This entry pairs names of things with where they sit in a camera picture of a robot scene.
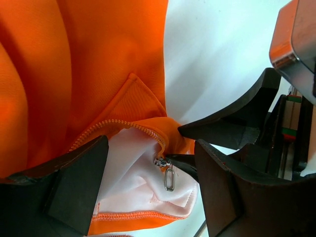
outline green stripe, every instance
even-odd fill
[[[289,128],[283,127],[283,128],[282,128],[282,133],[296,137],[297,131],[295,131],[295,130],[293,130],[293,129],[289,129]]]
[[[289,101],[293,101],[293,102],[297,102],[297,103],[301,103],[302,102],[302,98],[301,97],[296,97],[296,96],[287,96],[287,100]]]

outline orange jacket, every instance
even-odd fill
[[[188,150],[165,109],[166,8],[166,0],[0,0],[0,177],[129,126],[155,131],[165,153]],[[111,231],[94,223],[90,233]]]

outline zipper teeth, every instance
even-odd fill
[[[95,131],[103,128],[104,126],[106,125],[109,125],[111,123],[118,123],[118,124],[122,124],[122,125],[125,125],[125,126],[128,126],[128,127],[135,127],[145,133],[147,133],[149,136],[151,136],[152,138],[154,138],[158,143],[159,145],[164,148],[165,147],[165,142],[164,140],[158,135],[156,134],[155,132],[153,132],[152,130],[148,129],[148,128],[145,128],[145,127],[142,127],[138,124],[135,124],[133,122],[127,122],[127,121],[122,121],[122,120],[119,120],[119,119],[109,119],[109,120],[103,120],[102,122],[99,122],[93,126],[91,126],[89,129],[87,129],[76,141],[75,143],[71,146],[71,148],[69,149],[69,151],[73,151],[75,149],[77,149],[78,147],[80,147],[87,139],[88,137],[94,133]]]

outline zipper slider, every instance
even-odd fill
[[[156,165],[160,168],[168,167],[168,169],[164,172],[163,185],[164,185],[164,189],[172,192],[175,188],[175,181],[176,181],[176,176],[175,176],[174,170],[172,168],[172,164],[167,162],[163,157],[157,157],[157,158],[155,158],[154,165]],[[168,185],[168,174],[169,173],[171,175],[171,185],[170,186]]]

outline zipper pull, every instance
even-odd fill
[[[172,192],[175,188],[175,181],[176,181],[176,176],[175,176],[174,170],[172,168],[172,164],[167,162],[163,157],[157,157],[154,161],[154,165],[156,165],[160,168],[161,167],[168,167],[168,169],[164,173],[163,185],[164,185],[164,189]],[[171,185],[170,186],[168,185],[168,174],[169,173],[171,175]]]

